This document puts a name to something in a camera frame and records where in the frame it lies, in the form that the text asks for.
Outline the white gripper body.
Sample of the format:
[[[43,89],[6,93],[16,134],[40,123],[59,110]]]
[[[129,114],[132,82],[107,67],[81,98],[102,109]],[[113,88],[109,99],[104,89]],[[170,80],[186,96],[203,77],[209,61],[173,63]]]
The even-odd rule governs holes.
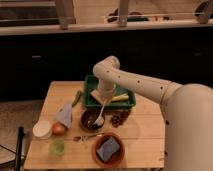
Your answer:
[[[99,80],[98,92],[103,98],[110,98],[116,90],[116,85],[112,82]]]

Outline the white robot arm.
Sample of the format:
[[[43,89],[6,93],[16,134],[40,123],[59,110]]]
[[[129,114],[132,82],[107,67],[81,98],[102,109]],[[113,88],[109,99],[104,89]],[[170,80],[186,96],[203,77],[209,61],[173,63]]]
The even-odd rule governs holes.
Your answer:
[[[164,171],[213,171],[213,89],[125,72],[109,56],[96,63],[98,92],[108,97],[117,85],[160,106],[165,121]]]

